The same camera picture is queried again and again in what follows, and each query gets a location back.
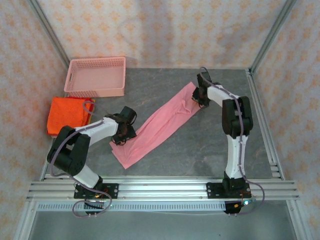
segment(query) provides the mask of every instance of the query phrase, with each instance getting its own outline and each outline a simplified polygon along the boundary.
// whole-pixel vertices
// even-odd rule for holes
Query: plastic basket
[[[79,98],[125,94],[126,58],[103,57],[71,60],[64,91]]]

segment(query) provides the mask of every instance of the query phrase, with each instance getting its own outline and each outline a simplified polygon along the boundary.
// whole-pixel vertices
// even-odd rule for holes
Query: orange towel
[[[90,122],[91,114],[83,108],[84,101],[92,101],[91,98],[54,97],[47,122],[47,133],[58,135],[61,128],[68,125],[72,128],[82,127]],[[93,111],[94,105],[85,104],[86,109]]]

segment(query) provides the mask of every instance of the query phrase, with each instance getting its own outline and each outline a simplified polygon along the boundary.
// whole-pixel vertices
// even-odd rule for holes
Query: pink cloth
[[[192,100],[195,89],[192,82],[186,85],[152,114],[136,131],[137,136],[128,140],[125,145],[110,143],[112,153],[125,169],[162,144],[200,109],[198,103]]]

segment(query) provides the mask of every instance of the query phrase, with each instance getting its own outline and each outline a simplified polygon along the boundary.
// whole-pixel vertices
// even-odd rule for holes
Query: black mounting plate
[[[102,192],[106,192],[111,196],[112,199],[118,198],[119,193],[119,184],[118,183],[102,183]],[[90,194],[88,194],[88,190],[85,189],[82,186],[77,186],[77,190],[74,191],[73,198],[74,199],[107,199],[108,197],[106,195],[101,195],[99,197],[95,197],[95,193],[90,191]]]
[[[243,188],[228,192],[226,192],[222,182],[208,182],[206,184],[208,199],[250,199],[252,196],[248,189],[250,189],[250,186],[247,182]]]

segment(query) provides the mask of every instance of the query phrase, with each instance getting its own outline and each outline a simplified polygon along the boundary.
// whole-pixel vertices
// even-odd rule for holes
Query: purple cable
[[[87,102],[84,102],[84,103],[83,103],[84,109],[85,109],[88,113],[97,116],[97,114],[94,114],[93,112],[90,112],[89,110],[87,110],[87,108],[85,107],[85,104],[86,104]],[[92,188],[90,188],[90,187],[87,187],[86,185],[82,184],[82,183],[79,182],[77,179],[75,179],[73,176],[71,176],[71,175],[69,175],[69,174],[67,174],[67,173],[54,174],[53,166],[54,166],[54,164],[55,164],[55,161],[56,161],[56,159],[57,159],[57,157],[58,157],[58,154],[60,153],[61,149],[64,147],[64,145],[67,144],[67,142],[68,142],[73,136],[75,136],[76,134],[78,134],[78,133],[80,133],[80,132],[82,132],[82,131],[84,131],[84,130],[93,129],[93,128],[98,127],[98,126],[100,126],[100,125],[102,125],[102,124],[103,124],[103,120],[97,122],[97,124],[94,124],[94,125],[92,125],[92,126],[87,126],[87,127],[81,128],[81,129],[78,129],[78,130],[76,130],[75,132],[71,133],[71,134],[70,134],[65,140],[63,140],[63,142],[60,144],[60,146],[58,147],[58,149],[57,149],[56,152],[54,153],[53,158],[52,158],[52,160],[51,160],[51,162],[50,162],[50,164],[49,164],[49,165],[50,165],[50,175],[51,175],[52,177],[69,176],[69,178],[71,178],[72,180],[74,180],[77,184],[81,185],[83,188],[85,188],[85,189],[87,189],[87,190],[89,190],[89,191],[91,191],[91,192],[95,192],[95,193],[98,193],[98,194],[103,194],[103,195],[107,196],[107,197],[110,199],[110,202],[109,202],[108,206],[106,206],[106,207],[105,207],[103,210],[101,210],[99,213],[94,213],[95,217],[97,217],[97,216],[100,215],[100,214],[105,213],[105,212],[110,208],[110,206],[111,206],[111,204],[112,204],[112,197],[111,197],[108,193],[106,193],[106,192],[99,191],[99,190],[95,190],[95,189],[92,189]],[[80,201],[77,201],[77,202],[73,205],[73,207],[72,207],[72,213],[73,213],[73,215],[74,215],[75,217],[80,218],[80,219],[90,218],[90,217],[91,217],[91,214],[89,214],[89,215],[84,215],[84,216],[81,216],[81,215],[76,214],[75,207],[76,207],[76,205],[79,204],[79,203],[92,204],[92,203],[97,203],[97,201],[80,200]]]
[[[204,69],[204,70],[208,73],[208,75],[210,76],[208,70],[207,70],[204,66],[200,67],[200,69]],[[240,150],[239,150],[239,160],[238,160],[239,171],[240,171],[240,174],[242,175],[243,179],[244,179],[247,183],[258,186],[258,187],[261,189],[261,191],[262,191],[262,199],[261,199],[261,203],[258,205],[258,207],[255,207],[255,208],[253,208],[253,209],[251,209],[250,211],[247,211],[247,212],[240,212],[240,213],[238,213],[238,215],[245,215],[245,214],[253,213],[253,212],[256,211],[259,207],[261,207],[262,204],[264,204],[266,194],[265,194],[264,188],[263,188],[259,183],[252,182],[252,181],[248,180],[248,179],[246,178],[246,176],[244,175],[244,173],[242,172],[242,169],[241,169],[241,156],[242,156],[242,147],[243,147],[243,145],[242,145],[242,137],[243,137],[243,135],[244,135],[244,122],[243,122],[243,120],[242,120],[242,117],[240,117],[241,109],[240,109],[240,105],[239,105],[238,99],[237,99],[231,92],[229,92],[228,90],[226,90],[226,89],[224,89],[224,88],[220,88],[220,87],[218,87],[217,85],[215,85],[215,84],[213,84],[212,82],[210,82],[208,79],[206,79],[206,78],[203,76],[203,74],[202,74],[201,71],[200,71],[200,76],[201,76],[201,78],[202,78],[206,83],[208,83],[208,84],[210,84],[212,87],[214,87],[214,88],[216,88],[216,89],[219,89],[219,90],[223,91],[224,93],[228,94],[228,95],[229,95],[231,98],[233,98],[234,101],[235,101],[236,108],[237,108],[237,111],[238,111],[238,113],[239,113],[239,121],[240,121]]]

